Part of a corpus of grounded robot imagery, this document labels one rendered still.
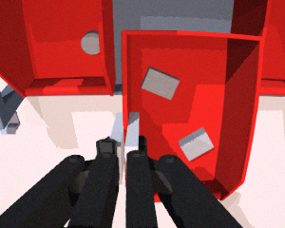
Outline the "grey disc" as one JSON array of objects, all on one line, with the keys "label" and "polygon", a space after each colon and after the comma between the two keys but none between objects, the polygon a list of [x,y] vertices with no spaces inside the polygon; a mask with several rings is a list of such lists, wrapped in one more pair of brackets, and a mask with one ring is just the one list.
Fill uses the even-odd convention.
[{"label": "grey disc", "polygon": [[81,47],[87,54],[98,54],[100,52],[99,35],[97,30],[88,31],[81,40]]}]

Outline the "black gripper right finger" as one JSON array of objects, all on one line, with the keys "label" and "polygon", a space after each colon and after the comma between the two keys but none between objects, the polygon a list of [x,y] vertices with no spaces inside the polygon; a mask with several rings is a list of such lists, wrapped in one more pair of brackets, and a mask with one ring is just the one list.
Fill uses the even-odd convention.
[{"label": "black gripper right finger", "polygon": [[243,228],[181,158],[168,154],[153,160],[146,152],[139,112],[129,112],[125,228],[159,228],[153,191],[177,228]]}]

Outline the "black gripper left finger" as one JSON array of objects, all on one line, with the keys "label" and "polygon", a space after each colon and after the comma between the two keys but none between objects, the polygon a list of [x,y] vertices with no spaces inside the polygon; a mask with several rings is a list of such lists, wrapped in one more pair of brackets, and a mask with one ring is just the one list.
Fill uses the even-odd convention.
[{"label": "black gripper left finger", "polygon": [[0,215],[0,228],[112,228],[124,176],[122,112],[110,138],[96,141],[95,160],[60,161]]}]

